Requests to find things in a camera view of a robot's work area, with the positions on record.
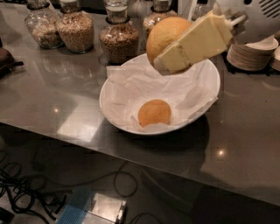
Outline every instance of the glass jar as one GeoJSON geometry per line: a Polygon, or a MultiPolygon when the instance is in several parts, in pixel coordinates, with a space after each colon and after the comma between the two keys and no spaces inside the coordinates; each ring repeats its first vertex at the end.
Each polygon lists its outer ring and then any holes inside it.
{"type": "Polygon", "coordinates": [[[147,40],[151,29],[164,18],[176,17],[177,12],[171,9],[172,0],[153,0],[151,13],[143,19],[143,33],[147,40]]]}
{"type": "Polygon", "coordinates": [[[207,8],[208,0],[198,0],[195,8],[192,11],[192,21],[194,22],[198,18],[201,18],[207,14],[209,9],[207,8]]]}
{"type": "Polygon", "coordinates": [[[108,23],[99,33],[102,50],[112,65],[122,63],[137,56],[139,31],[127,15],[128,1],[105,0],[108,23]]]}
{"type": "Polygon", "coordinates": [[[63,41],[56,29],[56,22],[60,15],[49,8],[50,4],[28,3],[29,15],[24,22],[34,40],[45,49],[53,49],[63,45],[63,41]]]}
{"type": "Polygon", "coordinates": [[[70,52],[87,53],[94,47],[94,21],[76,2],[66,2],[61,1],[63,15],[56,24],[59,35],[70,52]]]}

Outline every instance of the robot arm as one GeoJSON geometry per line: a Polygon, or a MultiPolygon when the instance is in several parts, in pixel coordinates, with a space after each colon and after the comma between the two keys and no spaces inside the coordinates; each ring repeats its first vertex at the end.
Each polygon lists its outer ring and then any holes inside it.
{"type": "Polygon", "coordinates": [[[280,30],[278,0],[216,0],[213,9],[196,20],[154,60],[161,74],[175,74],[237,44],[254,43],[280,30]]]}

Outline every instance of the black cable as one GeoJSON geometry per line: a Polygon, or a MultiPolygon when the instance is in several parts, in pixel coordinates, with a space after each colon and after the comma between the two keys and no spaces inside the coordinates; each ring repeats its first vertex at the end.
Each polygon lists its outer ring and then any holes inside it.
{"type": "Polygon", "coordinates": [[[116,191],[116,193],[119,194],[119,196],[121,197],[124,197],[124,198],[127,198],[127,197],[131,197],[132,195],[134,195],[137,191],[137,188],[138,188],[138,183],[137,183],[137,179],[131,175],[131,173],[129,172],[126,172],[126,171],[122,171],[123,167],[127,164],[128,162],[124,162],[120,168],[118,169],[118,171],[112,171],[110,173],[107,173],[107,174],[104,174],[102,176],[100,176],[99,178],[95,178],[95,179],[92,179],[92,180],[89,180],[89,181],[86,181],[86,182],[80,182],[78,184],[73,184],[73,185],[66,185],[66,184],[61,184],[61,183],[58,183],[58,182],[55,182],[49,178],[47,178],[47,181],[49,183],[52,183],[52,184],[55,184],[55,185],[58,185],[58,186],[62,186],[62,187],[76,187],[76,186],[85,186],[85,185],[89,185],[89,184],[93,184],[101,179],[105,179],[109,176],[113,176],[114,175],[114,180],[113,180],[113,185],[114,185],[114,189],[116,191]],[[132,192],[128,193],[128,194],[123,194],[123,193],[120,193],[120,191],[117,189],[117,186],[116,186],[116,179],[117,177],[122,174],[122,175],[126,175],[126,176],[129,176],[134,182],[135,182],[135,188],[132,192]]]}
{"type": "Polygon", "coordinates": [[[114,185],[114,189],[115,191],[122,197],[124,198],[127,198],[127,197],[130,197],[132,195],[134,195],[137,191],[137,179],[135,177],[133,177],[130,173],[126,172],[126,171],[122,171],[123,167],[128,163],[128,161],[124,162],[121,167],[118,169],[118,171],[115,173],[115,176],[114,176],[114,180],[113,180],[113,185],[114,185]],[[122,174],[125,174],[127,176],[129,176],[130,178],[132,178],[134,180],[134,182],[136,183],[136,187],[134,189],[134,191],[132,193],[129,193],[129,194],[122,194],[120,193],[120,191],[117,189],[116,187],[116,178],[118,177],[118,175],[122,173],[122,174]]]}
{"type": "MultiPolygon", "coordinates": [[[[0,160],[0,163],[3,162],[5,158],[6,158],[6,154],[4,154],[4,158],[0,160]]],[[[137,179],[133,175],[131,175],[129,172],[122,171],[123,167],[127,163],[128,163],[128,161],[124,162],[117,171],[112,171],[110,173],[100,176],[99,178],[96,178],[96,179],[93,179],[93,180],[90,180],[87,182],[75,184],[75,185],[60,184],[55,181],[51,181],[50,179],[46,178],[43,175],[34,175],[34,176],[20,178],[19,175],[21,174],[21,171],[22,171],[21,165],[18,163],[9,163],[9,164],[6,164],[3,167],[3,169],[0,169],[0,198],[5,193],[7,193],[10,204],[11,204],[11,209],[13,212],[15,212],[16,214],[34,215],[34,216],[39,217],[45,224],[49,224],[48,220],[42,214],[37,213],[32,210],[32,206],[34,205],[35,200],[38,200],[40,202],[40,204],[44,208],[46,214],[52,220],[55,221],[56,218],[52,215],[52,213],[50,212],[48,207],[49,206],[59,206],[55,212],[57,214],[58,211],[63,207],[63,205],[66,202],[66,195],[64,196],[63,200],[60,201],[56,197],[56,195],[53,195],[51,193],[40,192],[40,190],[45,188],[47,182],[50,182],[50,183],[53,183],[53,184],[56,184],[59,186],[64,186],[64,187],[75,187],[75,186],[84,186],[84,185],[92,184],[96,181],[99,181],[101,179],[105,179],[106,177],[114,175],[113,185],[114,185],[115,191],[122,197],[130,197],[130,196],[134,195],[137,191],[137,179]],[[116,185],[116,180],[120,174],[129,176],[135,182],[136,187],[134,188],[134,190],[131,193],[123,194],[118,190],[117,185],[116,185]],[[39,186],[35,189],[31,189],[32,181],[34,179],[42,179],[43,182],[42,182],[41,186],[39,186]],[[30,197],[30,202],[28,203],[27,207],[17,206],[17,202],[26,195],[28,195],[30,197]],[[47,204],[46,201],[44,200],[44,197],[48,197],[50,195],[53,196],[53,199],[52,199],[51,203],[47,204]]],[[[138,221],[145,215],[149,215],[150,217],[155,219],[159,224],[162,224],[160,219],[157,218],[152,213],[140,213],[132,219],[130,224],[137,224],[138,221]]]]}
{"type": "Polygon", "coordinates": [[[47,204],[44,200],[45,195],[39,191],[46,186],[45,177],[42,175],[34,175],[20,178],[21,170],[22,166],[18,163],[8,163],[3,169],[0,169],[0,198],[7,193],[11,209],[14,213],[35,215],[45,224],[49,224],[48,220],[42,214],[32,210],[35,201],[38,200],[49,218],[55,221],[56,218],[52,215],[48,207],[62,207],[65,204],[65,198],[60,201],[56,195],[53,195],[52,203],[47,204]],[[43,181],[39,187],[31,189],[34,179],[42,179],[43,181]],[[18,206],[18,202],[24,196],[28,196],[30,201],[26,207],[20,207],[18,206]]]}
{"type": "Polygon", "coordinates": [[[140,213],[137,216],[135,216],[129,224],[137,224],[137,222],[141,219],[141,217],[143,217],[145,215],[149,215],[154,220],[156,220],[159,224],[163,224],[163,222],[157,216],[155,216],[152,213],[140,213]]]}
{"type": "Polygon", "coordinates": [[[7,158],[8,153],[5,150],[0,150],[0,164],[7,158]]]}

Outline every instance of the stainless steel counter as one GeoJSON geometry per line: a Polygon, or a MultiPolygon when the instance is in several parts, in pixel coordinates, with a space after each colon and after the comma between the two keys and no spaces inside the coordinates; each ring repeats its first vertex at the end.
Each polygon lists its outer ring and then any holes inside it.
{"type": "Polygon", "coordinates": [[[78,55],[40,49],[27,14],[23,5],[0,3],[3,46],[24,62],[0,80],[1,123],[280,206],[280,76],[231,74],[214,58],[221,89],[209,111],[175,132],[136,136],[99,110],[105,16],[93,15],[94,50],[78,55]]]}

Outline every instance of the seeds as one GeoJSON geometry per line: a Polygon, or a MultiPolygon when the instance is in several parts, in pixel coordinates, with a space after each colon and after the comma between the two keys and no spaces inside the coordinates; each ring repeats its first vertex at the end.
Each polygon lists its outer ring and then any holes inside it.
{"type": "Polygon", "coordinates": [[[93,20],[81,11],[66,13],[57,23],[57,29],[69,51],[85,53],[94,45],[93,20]]]}
{"type": "Polygon", "coordinates": [[[139,34],[130,24],[110,24],[101,30],[99,38],[112,64],[122,64],[137,56],[139,34]]]}
{"type": "Polygon", "coordinates": [[[33,31],[32,36],[43,48],[55,48],[63,44],[55,27],[55,21],[40,21],[33,31]]]}

